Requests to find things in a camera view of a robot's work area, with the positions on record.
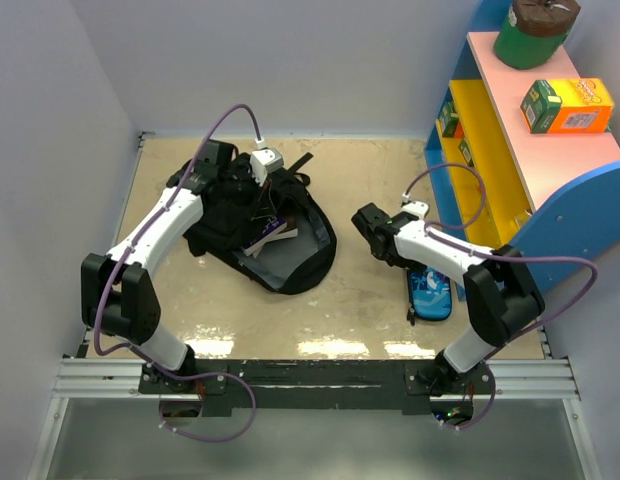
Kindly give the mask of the purple 52-storey treehouse book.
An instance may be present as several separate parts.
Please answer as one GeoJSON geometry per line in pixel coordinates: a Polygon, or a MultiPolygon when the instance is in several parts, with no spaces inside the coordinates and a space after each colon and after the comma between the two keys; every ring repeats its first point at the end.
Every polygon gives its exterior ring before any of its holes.
{"type": "Polygon", "coordinates": [[[257,257],[266,244],[295,238],[297,235],[298,226],[294,215],[271,217],[261,233],[244,245],[241,251],[244,255],[257,257]]]}

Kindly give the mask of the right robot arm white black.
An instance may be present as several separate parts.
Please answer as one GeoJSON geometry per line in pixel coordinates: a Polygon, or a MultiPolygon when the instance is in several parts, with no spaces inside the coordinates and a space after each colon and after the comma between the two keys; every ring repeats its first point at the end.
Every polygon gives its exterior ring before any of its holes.
{"type": "Polygon", "coordinates": [[[456,393],[472,369],[543,313],[545,302],[516,248],[436,236],[425,221],[428,212],[420,201],[405,202],[394,216],[368,203],[351,221],[376,259],[412,271],[431,267],[463,286],[470,326],[416,375],[423,385],[456,393]]]}

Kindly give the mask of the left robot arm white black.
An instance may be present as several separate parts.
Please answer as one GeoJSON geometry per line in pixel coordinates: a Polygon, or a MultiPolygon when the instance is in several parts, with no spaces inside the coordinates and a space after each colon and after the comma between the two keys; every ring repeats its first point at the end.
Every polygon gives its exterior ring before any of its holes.
{"type": "Polygon", "coordinates": [[[169,177],[157,203],[122,241],[105,254],[91,253],[80,267],[81,318],[91,329],[100,356],[118,348],[163,368],[163,382],[175,392],[190,390],[197,368],[187,360],[189,346],[161,323],[154,276],[177,240],[201,221],[226,184],[244,181],[249,190],[263,186],[268,160],[279,155],[265,147],[238,153],[233,144],[207,141],[195,156],[169,177]]]}

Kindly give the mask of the black student backpack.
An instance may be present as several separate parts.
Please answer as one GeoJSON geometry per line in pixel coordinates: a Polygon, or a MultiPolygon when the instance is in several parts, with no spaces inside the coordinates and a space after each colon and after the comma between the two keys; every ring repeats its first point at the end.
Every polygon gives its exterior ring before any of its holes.
{"type": "Polygon", "coordinates": [[[222,196],[222,175],[232,162],[249,163],[250,154],[226,142],[205,147],[184,183],[203,203],[203,216],[183,234],[190,253],[209,253],[274,293],[296,295],[319,285],[333,265],[337,237],[301,171],[312,158],[306,153],[270,174],[253,200],[229,200],[222,196]],[[271,217],[287,215],[296,217],[295,238],[268,243],[257,257],[242,253],[271,217]]]}

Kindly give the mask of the blue pencil case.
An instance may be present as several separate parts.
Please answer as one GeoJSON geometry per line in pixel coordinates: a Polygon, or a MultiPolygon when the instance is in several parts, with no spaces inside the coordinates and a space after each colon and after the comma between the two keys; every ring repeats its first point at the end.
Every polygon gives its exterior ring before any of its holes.
{"type": "Polygon", "coordinates": [[[442,322],[452,312],[450,279],[431,267],[421,272],[408,271],[407,321],[415,326],[419,321],[442,322]]]}

